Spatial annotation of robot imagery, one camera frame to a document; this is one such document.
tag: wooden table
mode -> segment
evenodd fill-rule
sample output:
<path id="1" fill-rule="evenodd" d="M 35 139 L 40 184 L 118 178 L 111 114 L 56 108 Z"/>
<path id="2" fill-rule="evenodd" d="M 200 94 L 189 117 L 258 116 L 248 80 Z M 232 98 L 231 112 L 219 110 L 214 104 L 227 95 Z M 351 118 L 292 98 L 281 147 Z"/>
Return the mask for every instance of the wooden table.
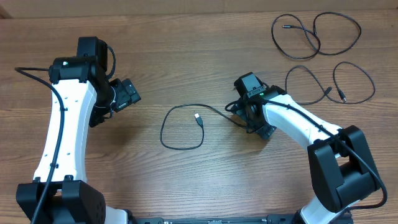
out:
<path id="1" fill-rule="evenodd" d="M 319 12 L 295 12 L 307 27 Z M 287 71 L 303 64 L 323 86 L 333 86 L 340 61 L 363 67 L 373 77 L 374 98 L 360 105 L 323 100 L 306 106 L 342 127 L 355 124 L 368 140 L 389 191 L 386 206 L 355 211 L 356 223 L 398 218 L 398 11 L 346 11 L 362 26 L 359 42 L 347 53 L 309 61 L 285 58 L 271 39 L 271 24 L 281 12 L 179 16 L 114 16 L 66 19 L 0 20 L 0 222 L 28 223 L 15 200 L 16 187 L 32 180 L 43 152 L 50 119 L 50 91 L 14 71 L 49 67 L 56 57 L 76 54 L 80 36 L 96 35 L 116 52 L 115 77 L 130 78 L 142 100 L 89 129 L 86 148 L 88 183 L 106 203 L 137 217 L 253 217 L 294 213 L 314 196 L 305 150 L 281 131 L 270 141 L 246 134 L 204 108 L 170 115 L 165 142 L 193 146 L 201 138 L 193 114 L 205 124 L 205 142 L 192 151 L 162 147 L 159 131 L 174 105 L 204 103 L 222 110 L 238 99 L 233 82 L 253 71 L 268 84 L 284 87 Z M 302 31 L 282 30 L 275 37 L 295 55 L 311 53 Z M 322 49 L 336 52 L 357 35 L 343 18 L 317 21 Z M 48 80 L 46 73 L 35 73 Z M 371 84 L 359 70 L 341 66 L 336 74 L 348 101 L 364 99 Z M 309 74 L 296 70 L 289 93 L 297 101 L 315 100 L 321 91 Z M 338 99 L 335 87 L 331 96 Z M 361 204 L 378 203 L 381 192 Z"/>

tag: usb connector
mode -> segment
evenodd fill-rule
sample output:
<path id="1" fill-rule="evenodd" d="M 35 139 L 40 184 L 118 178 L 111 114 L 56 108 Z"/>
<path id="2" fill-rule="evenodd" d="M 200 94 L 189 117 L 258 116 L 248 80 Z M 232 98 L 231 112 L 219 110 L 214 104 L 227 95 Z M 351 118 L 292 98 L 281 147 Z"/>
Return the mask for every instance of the usb connector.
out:
<path id="1" fill-rule="evenodd" d="M 203 127 L 203 121 L 201 120 L 201 117 L 198 113 L 195 114 L 195 119 L 197 120 L 199 126 Z"/>

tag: cable connector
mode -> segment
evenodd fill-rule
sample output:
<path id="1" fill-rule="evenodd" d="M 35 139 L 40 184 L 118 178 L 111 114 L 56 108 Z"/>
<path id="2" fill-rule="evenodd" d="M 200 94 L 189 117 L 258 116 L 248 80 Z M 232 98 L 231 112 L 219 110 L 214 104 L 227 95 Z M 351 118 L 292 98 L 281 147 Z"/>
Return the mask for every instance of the cable connector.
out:
<path id="1" fill-rule="evenodd" d="M 343 91 L 341 91 L 340 89 L 337 90 L 338 95 L 340 96 L 341 100 L 343 100 L 343 102 L 347 102 L 346 96 L 344 95 Z"/>
<path id="2" fill-rule="evenodd" d="M 198 113 L 195 114 L 195 119 L 197 120 L 199 126 L 203 127 L 203 121 L 201 120 L 201 117 Z"/>

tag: wooden surface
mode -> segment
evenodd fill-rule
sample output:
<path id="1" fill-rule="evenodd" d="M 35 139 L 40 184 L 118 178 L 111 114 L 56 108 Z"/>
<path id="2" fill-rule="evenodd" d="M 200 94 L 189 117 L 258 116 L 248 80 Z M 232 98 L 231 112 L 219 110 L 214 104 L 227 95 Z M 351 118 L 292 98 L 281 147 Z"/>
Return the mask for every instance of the wooden surface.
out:
<path id="1" fill-rule="evenodd" d="M 396 0 L 0 0 L 7 18 L 395 9 Z"/>
<path id="2" fill-rule="evenodd" d="M 307 27 L 319 12 L 298 12 Z M 56 57 L 76 54 L 79 36 L 97 35 L 116 52 L 115 77 L 130 78 L 142 100 L 104 124 L 89 129 L 86 148 L 88 183 L 106 203 L 127 208 L 138 217 L 253 217 L 294 213 L 314 196 L 305 150 L 277 130 L 271 140 L 246 134 L 204 108 L 172 113 L 164 130 L 171 146 L 193 146 L 200 140 L 194 113 L 205 124 L 205 142 L 193 151 L 162 147 L 159 131 L 174 105 L 205 103 L 222 110 L 238 99 L 233 82 L 256 72 L 268 84 L 283 87 L 287 71 L 304 64 L 325 87 L 340 61 L 363 67 L 377 92 L 361 105 L 328 100 L 306 106 L 342 127 L 355 124 L 368 140 L 379 173 L 389 191 L 385 207 L 355 211 L 356 223 L 397 222 L 398 189 L 398 11 L 346 11 L 362 26 L 353 49 L 342 55 L 316 56 L 306 62 L 281 55 L 271 39 L 271 23 L 280 12 L 185 16 L 115 16 L 0 21 L 0 222 L 28 223 L 15 200 L 16 187 L 32 180 L 45 144 L 50 119 L 50 91 L 13 68 L 48 67 Z M 356 37 L 344 19 L 317 21 L 323 50 L 336 52 Z M 309 54 L 302 32 L 282 30 L 275 37 L 291 54 Z M 46 73 L 35 73 L 48 80 Z M 365 98 L 370 82 L 357 69 L 336 73 L 349 101 Z M 307 73 L 289 78 L 297 101 L 321 95 Z M 335 88 L 331 96 L 338 99 Z M 381 192 L 361 204 L 377 203 Z"/>

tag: black cable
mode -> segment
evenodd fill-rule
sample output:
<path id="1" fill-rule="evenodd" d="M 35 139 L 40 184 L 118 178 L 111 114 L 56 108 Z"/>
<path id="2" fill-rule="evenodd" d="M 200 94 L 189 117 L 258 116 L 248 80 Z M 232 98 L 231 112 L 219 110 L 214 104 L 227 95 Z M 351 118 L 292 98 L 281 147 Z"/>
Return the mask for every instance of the black cable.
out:
<path id="1" fill-rule="evenodd" d="M 310 40 L 310 38 L 309 38 L 307 32 L 309 32 L 311 35 L 313 35 L 313 36 L 316 38 L 316 40 L 318 41 L 318 48 L 316 49 L 316 51 L 315 51 L 314 54 L 311 54 L 310 56 L 306 56 L 306 57 L 296 57 L 296 56 L 291 56 L 291 55 L 289 55 L 288 53 L 286 53 L 286 52 L 284 52 L 284 51 L 282 50 L 282 48 L 281 48 L 281 47 L 279 46 L 279 44 L 276 42 L 275 37 L 274 37 L 274 25 L 275 25 L 276 21 L 277 21 L 279 18 L 283 17 L 283 16 L 291 16 L 291 17 L 295 18 L 295 19 L 300 23 L 300 25 L 301 25 L 300 28 L 304 31 L 304 34 L 305 34 L 305 36 L 306 36 L 306 38 L 307 38 L 308 41 Z M 319 50 L 321 49 L 321 40 L 317 37 L 317 35 L 315 35 L 315 34 L 314 34 L 313 32 L 311 32 L 311 31 L 307 30 L 307 29 L 304 27 L 303 22 L 302 22 L 297 16 L 292 15 L 292 14 L 283 14 L 283 15 L 280 15 L 280 16 L 278 16 L 278 17 L 275 18 L 274 22 L 273 22 L 272 25 L 271 25 L 271 36 L 272 36 L 272 40 L 274 41 L 276 47 L 277 47 L 284 55 L 286 55 L 286 56 L 288 56 L 288 57 L 290 57 L 290 58 L 292 58 L 292 59 L 300 59 L 300 60 L 301 60 L 301 59 L 313 58 L 313 57 L 316 56 L 316 54 L 319 53 Z"/>
<path id="2" fill-rule="evenodd" d="M 330 53 L 330 54 L 329 54 L 329 53 L 324 53 L 324 52 L 320 51 L 320 39 L 319 39 L 318 36 L 317 36 L 316 21 L 317 21 L 318 17 L 320 17 L 320 16 L 322 16 L 322 15 L 325 15 L 325 14 L 333 14 L 333 15 L 336 15 L 336 16 L 344 17 L 344 18 L 348 19 L 349 21 L 355 23 L 355 25 L 358 27 L 358 36 L 357 36 L 357 38 L 356 38 L 356 39 L 354 40 L 354 42 L 353 42 L 349 47 L 347 47 L 346 49 L 344 49 L 344 50 L 342 50 L 342 51 L 339 51 L 339 52 L 337 52 L 337 53 Z M 292 17 L 296 18 L 296 20 L 298 20 L 298 21 L 300 22 L 301 27 L 300 27 L 300 26 L 293 26 L 293 25 L 283 25 L 282 27 L 285 28 L 285 29 L 301 29 L 301 30 L 304 31 L 305 36 L 306 36 L 308 42 L 310 43 L 310 45 L 312 46 L 312 48 L 313 48 L 314 51 L 315 51 L 315 53 L 314 53 L 311 57 L 293 57 L 293 56 L 287 54 L 286 52 L 284 52 L 284 51 L 281 49 L 281 47 L 279 47 L 278 43 L 275 41 L 275 38 L 274 38 L 274 24 L 276 23 L 276 20 L 278 20 L 278 19 L 279 19 L 280 17 L 282 17 L 282 16 L 292 16 Z M 311 35 L 313 35 L 313 36 L 317 39 L 318 48 L 316 48 L 316 47 L 314 46 L 314 44 L 312 43 L 312 41 L 311 41 L 310 38 L 308 37 L 307 32 L 309 32 Z M 339 12 L 323 12 L 323 13 L 320 13 L 320 14 L 318 14 L 317 16 L 315 16 L 315 18 L 314 18 L 314 20 L 313 20 L 313 32 L 311 32 L 310 30 L 307 30 L 307 29 L 304 27 L 302 21 L 301 21 L 298 17 L 293 16 L 293 15 L 291 15 L 291 14 L 284 14 L 284 15 L 281 15 L 281 16 L 276 17 L 276 19 L 274 20 L 274 22 L 272 23 L 272 26 L 271 26 L 271 36 L 272 36 L 272 40 L 274 41 L 276 47 L 277 47 L 284 55 L 286 55 L 286 56 L 288 56 L 288 57 L 290 57 L 290 58 L 293 58 L 293 59 L 307 59 L 307 58 L 312 58 L 312 57 L 316 56 L 316 54 L 320 54 L 320 55 L 339 55 L 339 54 L 342 54 L 342 53 L 348 51 L 349 49 L 351 49 L 351 48 L 357 43 L 358 39 L 361 37 L 361 34 L 362 34 L 362 28 L 361 28 L 361 26 L 358 24 L 358 22 L 356 22 L 353 18 L 351 18 L 351 17 L 349 17 L 349 16 L 346 16 L 346 15 L 344 15 L 344 14 L 342 14 L 342 13 L 339 13 Z"/>
<path id="3" fill-rule="evenodd" d="M 58 101 L 60 103 L 60 113 L 61 113 L 60 129 L 58 131 L 58 138 L 57 138 L 57 143 L 55 145 L 54 156 L 52 158 L 52 163 L 50 164 L 49 176 L 47 177 L 47 181 L 45 182 L 42 195 L 40 196 L 39 202 L 38 202 L 38 204 L 36 206 L 35 212 L 34 212 L 33 217 L 32 217 L 31 224 L 35 224 L 35 223 L 37 223 L 37 217 L 39 216 L 40 209 L 43 207 L 43 204 L 44 204 L 44 202 L 46 200 L 46 197 L 47 197 L 47 194 L 48 194 L 48 191 L 49 191 L 49 186 L 50 186 L 50 183 L 51 183 L 51 180 L 52 180 L 52 176 L 54 175 L 54 171 L 55 171 L 55 168 L 57 166 L 57 158 L 58 158 L 58 153 L 59 153 L 59 150 L 60 150 L 60 145 L 61 145 L 61 140 L 62 140 L 63 124 L 65 122 L 65 108 L 63 107 L 62 97 L 60 96 L 58 91 L 51 84 L 47 83 L 46 81 L 42 80 L 39 77 L 36 77 L 36 76 L 31 75 L 31 74 L 29 74 L 27 72 L 24 72 L 24 71 L 48 71 L 48 69 L 46 69 L 46 68 L 24 68 L 24 67 L 18 67 L 18 68 L 15 68 L 15 71 L 17 71 L 17 72 L 19 72 L 19 73 L 21 73 L 21 74 L 23 74 L 23 75 L 25 75 L 25 76 L 27 76 L 29 78 L 32 78 L 32 79 L 40 82 L 41 84 L 44 84 L 45 86 L 49 87 L 53 91 L 54 95 L 57 97 L 57 99 L 58 99 Z"/>
<path id="4" fill-rule="evenodd" d="M 164 129 L 164 125 L 165 125 L 165 123 L 166 123 L 166 119 L 167 119 L 167 117 L 169 116 L 170 112 L 173 111 L 173 110 L 176 109 L 176 108 L 181 108 L 181 107 L 186 107 L 186 106 L 202 106 L 202 107 L 205 107 L 205 108 L 209 108 L 209 109 L 213 110 L 214 112 L 218 113 L 219 115 L 221 115 L 222 117 L 224 117 L 225 119 L 227 119 L 228 121 L 230 121 L 230 122 L 232 122 L 233 124 L 237 125 L 238 127 L 240 127 L 240 128 L 246 128 L 246 130 L 247 130 L 247 127 L 246 127 L 246 126 L 244 126 L 244 125 L 242 125 L 242 124 L 239 124 L 239 123 L 235 122 L 235 121 L 232 120 L 231 118 L 227 117 L 226 115 L 224 115 L 223 113 L 221 113 L 220 111 L 218 111 L 216 108 L 214 108 L 214 107 L 212 107 L 212 106 L 209 106 L 209 105 L 203 105 L 203 104 L 199 104 L 199 103 L 193 103 L 193 104 L 186 104 L 186 105 L 174 106 L 173 108 L 171 108 L 171 109 L 169 110 L 169 112 L 167 112 L 167 114 L 166 114 L 166 116 L 165 116 L 165 118 L 164 118 L 164 120 L 163 120 L 162 127 L 161 127 L 161 129 L 160 129 L 160 143 L 162 143 L 162 145 L 163 145 L 164 147 L 166 147 L 167 149 L 173 149 L 173 150 L 191 150 L 191 149 L 197 149 L 197 148 L 199 148 L 199 147 L 203 144 L 203 140 L 204 140 L 204 138 L 205 138 L 205 129 L 204 129 L 204 127 L 203 127 L 203 122 L 201 121 L 201 118 L 199 117 L 199 118 L 200 118 L 200 121 L 199 121 L 199 119 L 196 117 L 196 115 L 195 115 L 195 117 L 196 117 L 196 119 L 197 119 L 197 122 L 198 122 L 199 126 L 201 127 L 201 130 L 202 130 L 202 137 L 201 137 L 201 142 L 200 142 L 199 145 L 193 146 L 193 147 L 177 148 L 177 147 L 170 147 L 170 146 L 167 146 L 166 144 L 163 143 L 163 139 L 162 139 L 163 129 Z"/>
<path id="5" fill-rule="evenodd" d="M 111 46 L 107 45 L 106 46 L 112 53 L 112 57 L 113 57 L 113 65 L 112 65 L 112 70 L 110 71 L 109 75 L 106 75 L 106 79 L 110 80 L 114 74 L 114 71 L 116 69 L 116 56 L 114 55 L 113 49 Z"/>
<path id="6" fill-rule="evenodd" d="M 339 88 L 339 86 L 338 86 L 338 84 L 337 84 L 337 81 L 336 81 L 336 77 L 335 77 L 335 73 L 336 73 L 337 67 L 339 67 L 341 64 L 344 64 L 344 63 L 345 63 L 345 64 L 348 64 L 348 65 L 352 65 L 352 66 L 358 68 L 358 69 L 359 69 L 360 71 L 362 71 L 362 72 L 369 78 L 369 80 L 371 81 L 372 87 L 373 87 L 373 92 L 372 92 L 372 94 L 371 94 L 370 96 L 368 96 L 366 99 L 361 100 L 361 101 L 357 101 L 357 102 L 346 102 L 346 97 L 345 97 L 345 95 L 344 95 L 344 93 L 343 93 L 343 90 L 341 90 L 341 89 Z M 309 74 L 311 74 L 311 76 L 315 79 L 315 81 L 317 81 L 319 87 L 321 88 L 321 90 L 322 90 L 322 92 L 323 92 L 323 95 L 322 95 L 321 98 L 319 98 L 319 99 L 317 99 L 317 100 L 315 100 L 315 101 L 313 101 L 313 102 L 298 103 L 298 104 L 300 104 L 300 105 L 311 105 L 311 104 L 315 104 L 315 103 L 318 103 L 319 101 L 321 101 L 324 97 L 327 97 L 330 101 L 335 102 L 335 103 L 341 103 L 341 104 L 347 104 L 347 105 L 355 105 L 355 104 L 360 104 L 360 103 L 363 103 L 363 102 L 365 102 L 365 101 L 370 100 L 370 99 L 374 96 L 374 94 L 375 94 L 375 92 L 376 92 L 376 85 L 374 84 L 374 81 L 373 81 L 373 79 L 371 78 L 371 76 L 370 76 L 365 70 L 363 70 L 361 67 L 359 67 L 358 65 L 356 65 L 356 64 L 354 64 L 354 63 L 351 63 L 351 62 L 340 62 L 340 63 L 338 63 L 338 64 L 335 66 L 335 68 L 333 69 L 333 82 L 335 83 L 337 92 L 338 92 L 338 94 L 339 94 L 339 96 L 340 96 L 340 98 L 341 98 L 342 101 L 337 101 L 337 100 L 331 98 L 331 97 L 328 95 L 329 92 L 331 91 L 331 87 L 328 87 L 328 88 L 325 90 L 325 89 L 323 88 L 322 84 L 321 84 L 321 83 L 319 82 L 319 80 L 316 78 L 316 76 L 311 72 L 311 70 L 309 70 L 309 69 L 308 69 L 306 66 L 304 66 L 304 65 L 296 65 L 296 66 L 294 66 L 292 69 L 290 69 L 290 70 L 287 72 L 287 75 L 286 75 L 286 78 L 285 78 L 285 90 L 286 90 L 286 91 L 287 91 L 287 78 L 288 78 L 289 74 L 290 74 L 293 70 L 295 70 L 296 68 L 304 68 Z"/>
<path id="7" fill-rule="evenodd" d="M 372 208 L 379 208 L 381 206 L 383 206 L 386 202 L 387 202 L 387 189 L 386 186 L 384 185 L 383 181 L 376 175 L 376 173 L 369 167 L 369 165 L 363 161 L 362 158 L 360 158 L 357 153 L 355 153 L 352 148 L 350 148 L 345 142 L 343 142 L 342 140 L 338 139 L 334 134 L 332 134 L 331 132 L 329 132 L 327 129 L 325 129 L 322 125 L 318 124 L 316 121 L 314 121 L 311 117 L 309 117 L 308 115 L 306 115 L 304 112 L 300 111 L 297 108 L 294 108 L 293 106 L 290 105 L 286 105 L 283 103 L 279 103 L 279 102 L 275 102 L 275 101 L 271 101 L 271 100 L 265 100 L 263 101 L 264 103 L 271 103 L 274 105 L 278 105 L 278 106 L 283 106 L 285 108 L 288 108 L 290 110 L 293 110 L 294 112 L 298 113 L 299 115 L 303 116 L 305 119 L 309 120 L 312 124 L 314 124 L 320 131 L 323 131 L 324 133 L 326 133 L 327 135 L 329 135 L 331 138 L 333 138 L 338 144 L 340 144 L 345 150 L 348 151 L 348 153 L 355 157 L 355 159 L 357 159 L 362 165 L 364 165 L 369 173 L 375 178 L 375 180 L 380 184 L 381 186 L 381 190 L 383 192 L 383 198 L 382 200 L 374 205 L 359 205 L 359 206 L 353 206 L 353 207 L 349 207 L 346 208 L 342 211 L 341 214 L 344 214 L 347 211 L 351 211 L 351 210 L 356 210 L 356 209 L 372 209 Z"/>

